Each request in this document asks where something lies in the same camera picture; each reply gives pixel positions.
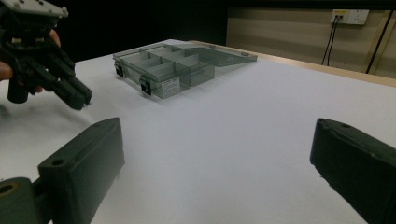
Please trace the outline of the clear grey compartment box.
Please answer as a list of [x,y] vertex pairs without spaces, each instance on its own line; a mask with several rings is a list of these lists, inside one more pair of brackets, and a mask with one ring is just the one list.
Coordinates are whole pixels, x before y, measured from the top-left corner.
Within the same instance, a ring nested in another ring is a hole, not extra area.
[[257,56],[208,44],[157,43],[115,53],[113,60],[120,77],[166,99],[213,79],[217,67],[254,63]]

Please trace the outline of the white wall socket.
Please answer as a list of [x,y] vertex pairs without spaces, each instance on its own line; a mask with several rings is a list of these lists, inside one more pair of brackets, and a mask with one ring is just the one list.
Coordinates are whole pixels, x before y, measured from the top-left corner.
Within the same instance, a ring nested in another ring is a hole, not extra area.
[[346,23],[351,25],[364,25],[368,14],[368,9],[351,9]]
[[330,18],[330,23],[346,24],[349,15],[348,9],[334,9]]

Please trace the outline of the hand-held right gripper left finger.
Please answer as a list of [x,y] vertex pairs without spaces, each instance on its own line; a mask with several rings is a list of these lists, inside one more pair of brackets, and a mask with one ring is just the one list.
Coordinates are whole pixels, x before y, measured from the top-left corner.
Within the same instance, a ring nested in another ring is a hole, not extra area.
[[94,123],[38,165],[53,224],[90,224],[124,165],[118,118]]

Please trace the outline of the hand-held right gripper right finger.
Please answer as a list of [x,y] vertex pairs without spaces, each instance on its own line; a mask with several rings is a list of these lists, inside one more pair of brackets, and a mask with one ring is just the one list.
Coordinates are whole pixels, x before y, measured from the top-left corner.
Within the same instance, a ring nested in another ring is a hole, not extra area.
[[348,124],[318,119],[310,162],[368,224],[396,224],[396,149]]

